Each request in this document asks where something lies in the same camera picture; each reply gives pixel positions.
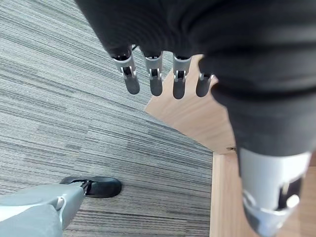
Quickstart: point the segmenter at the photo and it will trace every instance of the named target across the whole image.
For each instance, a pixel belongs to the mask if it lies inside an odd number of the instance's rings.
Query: curved wooden surface
[[[200,58],[201,56],[192,58],[185,95],[181,100],[173,98],[171,70],[163,82],[161,96],[153,96],[145,111],[212,151],[227,153],[229,148],[235,146],[235,141],[226,109],[219,105],[210,93],[202,98],[196,95]]]

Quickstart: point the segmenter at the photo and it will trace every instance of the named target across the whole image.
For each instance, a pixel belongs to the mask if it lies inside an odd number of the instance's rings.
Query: wooden desk
[[[241,203],[234,136],[226,109],[210,94],[196,96],[200,56],[192,59],[186,92],[181,100],[172,96],[172,70],[163,82],[160,97],[152,97],[145,111],[214,151],[211,200],[211,237],[255,237]],[[283,226],[279,237],[316,236],[316,156],[311,161],[300,207]]]

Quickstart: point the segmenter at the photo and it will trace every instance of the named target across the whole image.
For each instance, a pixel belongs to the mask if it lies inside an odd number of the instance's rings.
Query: robotic hand
[[[190,57],[203,54],[197,95],[218,83],[234,131],[243,206],[253,230],[273,236],[300,201],[316,147],[316,2],[301,0],[76,0],[122,74],[140,90],[131,45],[162,92],[162,52],[174,53],[173,95]]]

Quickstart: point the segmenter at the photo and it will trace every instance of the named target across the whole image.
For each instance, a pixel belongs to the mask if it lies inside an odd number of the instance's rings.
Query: striped carpet
[[[0,1],[0,194],[113,176],[121,195],[86,199],[64,236],[206,237],[211,152],[143,112],[149,80],[134,56],[136,96],[73,1]]]

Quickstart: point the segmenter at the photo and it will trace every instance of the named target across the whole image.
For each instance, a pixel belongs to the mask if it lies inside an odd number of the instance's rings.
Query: gray carpet
[[[211,152],[143,112],[71,0],[0,1],[0,194],[106,175],[120,196],[86,199],[66,237],[209,233]],[[164,55],[165,76],[171,54]]]

